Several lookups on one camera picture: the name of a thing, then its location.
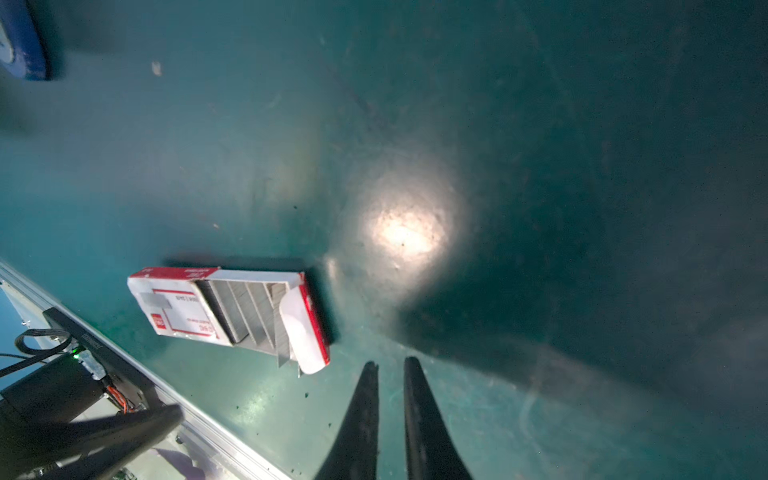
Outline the red white staple box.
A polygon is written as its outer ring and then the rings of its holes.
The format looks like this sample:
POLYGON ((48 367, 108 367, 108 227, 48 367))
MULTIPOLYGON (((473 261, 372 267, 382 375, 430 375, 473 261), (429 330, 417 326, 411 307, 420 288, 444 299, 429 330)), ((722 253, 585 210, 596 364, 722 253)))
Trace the red white staple box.
POLYGON ((303 272, 148 267, 127 286, 160 336, 264 353, 306 375, 330 364, 303 272))

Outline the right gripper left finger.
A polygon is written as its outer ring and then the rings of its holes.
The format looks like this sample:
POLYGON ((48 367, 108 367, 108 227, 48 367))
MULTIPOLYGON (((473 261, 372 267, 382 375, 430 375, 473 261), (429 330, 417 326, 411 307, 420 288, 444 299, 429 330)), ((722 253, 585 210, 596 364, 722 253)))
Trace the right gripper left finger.
POLYGON ((378 366, 361 372, 336 439, 316 479, 376 479, 379 432, 378 366))

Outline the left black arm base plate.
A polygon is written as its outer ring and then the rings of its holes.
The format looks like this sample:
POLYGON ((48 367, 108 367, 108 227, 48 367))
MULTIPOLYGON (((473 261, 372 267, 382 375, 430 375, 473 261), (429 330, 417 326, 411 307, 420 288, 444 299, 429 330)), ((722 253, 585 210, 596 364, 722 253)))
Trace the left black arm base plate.
POLYGON ((76 341, 72 353, 105 387, 116 390, 131 411, 153 409, 163 405, 155 384, 136 367, 119 355, 70 316, 56 307, 43 311, 52 325, 70 333, 76 341))

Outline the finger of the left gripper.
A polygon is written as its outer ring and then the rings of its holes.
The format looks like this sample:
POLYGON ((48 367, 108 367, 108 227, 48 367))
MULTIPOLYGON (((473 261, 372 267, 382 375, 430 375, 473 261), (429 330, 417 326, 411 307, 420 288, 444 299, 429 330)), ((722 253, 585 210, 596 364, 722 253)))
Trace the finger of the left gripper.
POLYGON ((1 477, 20 479, 73 459, 44 479, 110 479, 184 420, 177 405, 69 423, 26 422, 1 407, 1 477))

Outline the aluminium front rail bed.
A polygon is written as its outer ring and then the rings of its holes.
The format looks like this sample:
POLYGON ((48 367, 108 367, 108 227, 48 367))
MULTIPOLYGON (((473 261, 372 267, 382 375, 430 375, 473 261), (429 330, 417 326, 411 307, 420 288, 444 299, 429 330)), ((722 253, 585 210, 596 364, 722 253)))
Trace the aluminium front rail bed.
POLYGON ((76 331, 83 333, 88 342, 95 342, 109 349, 121 359, 119 362, 121 366, 128 366, 131 373, 135 372, 144 378, 144 384, 149 388, 150 399, 142 400, 140 402, 142 406, 150 407, 162 403, 179 405, 184 413, 184 421, 179 427, 179 435, 184 445, 200 447, 202 452, 214 463, 224 467, 240 479, 287 479, 289 477, 286 472, 272 464, 235 434, 186 400, 167 382, 152 373, 150 369, 6 261, 1 262, 1 280, 9 283, 38 309, 45 311, 55 308, 61 311, 70 319, 69 324, 76 331))

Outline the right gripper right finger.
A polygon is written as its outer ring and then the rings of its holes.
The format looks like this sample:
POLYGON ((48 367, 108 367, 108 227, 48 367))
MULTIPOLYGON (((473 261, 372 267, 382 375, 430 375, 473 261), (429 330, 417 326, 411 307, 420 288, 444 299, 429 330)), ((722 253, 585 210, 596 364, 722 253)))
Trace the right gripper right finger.
POLYGON ((404 362, 406 461, 409 479, 471 479, 416 357, 404 362))

